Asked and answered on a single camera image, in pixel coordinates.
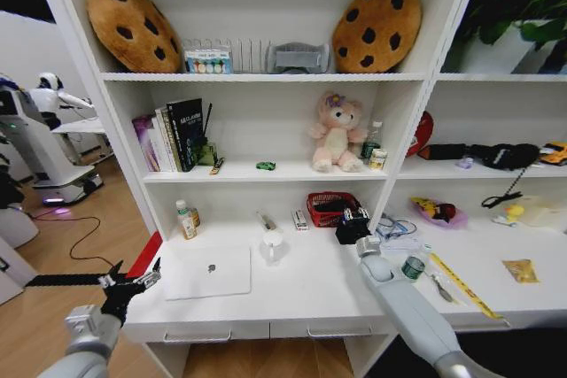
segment black book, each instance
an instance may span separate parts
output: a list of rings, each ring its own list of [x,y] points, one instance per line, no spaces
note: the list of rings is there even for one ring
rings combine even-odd
[[[168,102],[167,113],[182,170],[189,172],[198,162],[198,152],[203,140],[202,100]]]

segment pink teddy bear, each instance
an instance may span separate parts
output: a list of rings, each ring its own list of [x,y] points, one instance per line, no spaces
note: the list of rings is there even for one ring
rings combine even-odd
[[[358,128],[362,115],[362,104],[346,101],[345,96],[330,91],[317,105],[319,122],[311,127],[309,134],[317,139],[317,150],[313,155],[313,169],[330,172],[333,164],[345,172],[360,172],[360,161],[350,150],[349,143],[363,143],[367,131]]]

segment book spine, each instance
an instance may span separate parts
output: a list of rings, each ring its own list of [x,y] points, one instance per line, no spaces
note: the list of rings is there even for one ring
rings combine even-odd
[[[138,142],[140,142],[140,148],[142,148],[142,154],[144,155],[148,170],[151,172],[158,172],[158,160],[156,159],[155,152],[151,148],[150,134],[148,133],[148,129],[151,126],[150,117],[144,116],[133,119],[132,125],[136,131]]]
[[[167,113],[167,108],[160,110],[163,117],[163,124],[166,128],[167,139],[169,141],[169,146],[171,146],[171,153],[174,156],[175,170],[177,172],[182,172],[181,159],[179,158],[179,152],[177,151],[177,144],[175,143],[174,130],[171,128],[171,121],[169,121],[169,114]]]
[[[177,168],[175,166],[174,153],[171,150],[171,143],[169,142],[169,138],[167,137],[166,123],[164,123],[161,109],[156,110],[156,119],[158,119],[159,132],[161,133],[161,139],[166,150],[167,161],[169,161],[169,168],[172,172],[176,172]]]
[[[175,146],[177,147],[177,153],[179,154],[179,161],[181,162],[181,169],[187,172],[187,163],[185,162],[185,151],[183,150],[182,141],[179,138],[179,129],[177,128],[177,121],[174,117],[174,107],[171,104],[167,104],[167,111],[169,112],[169,122],[171,123],[171,128],[173,129]]]
[[[151,117],[152,128],[150,129],[150,141],[153,151],[156,153],[158,159],[159,170],[161,172],[171,172],[171,165],[166,154],[166,147],[161,139],[161,132],[159,131],[159,123],[156,117]]]

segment white wall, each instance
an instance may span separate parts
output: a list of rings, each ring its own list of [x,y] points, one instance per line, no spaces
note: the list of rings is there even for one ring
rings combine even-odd
[[[31,89],[39,82],[38,74],[46,72],[58,75],[67,93],[77,97],[87,96],[55,24],[0,11],[0,73],[12,77],[21,87]],[[79,110],[79,113],[85,117],[96,115],[94,111],[86,110]],[[58,116],[64,123],[81,120],[73,110],[59,110]],[[98,145],[92,135],[70,136],[78,152]],[[15,179],[29,175],[26,169],[20,167],[21,159],[14,156],[12,147],[0,145],[0,152],[11,160]]]

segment white cup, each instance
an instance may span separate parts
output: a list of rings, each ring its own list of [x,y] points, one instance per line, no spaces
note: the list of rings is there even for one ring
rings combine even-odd
[[[268,266],[276,266],[285,253],[284,238],[280,232],[265,232],[260,243],[260,254]]]

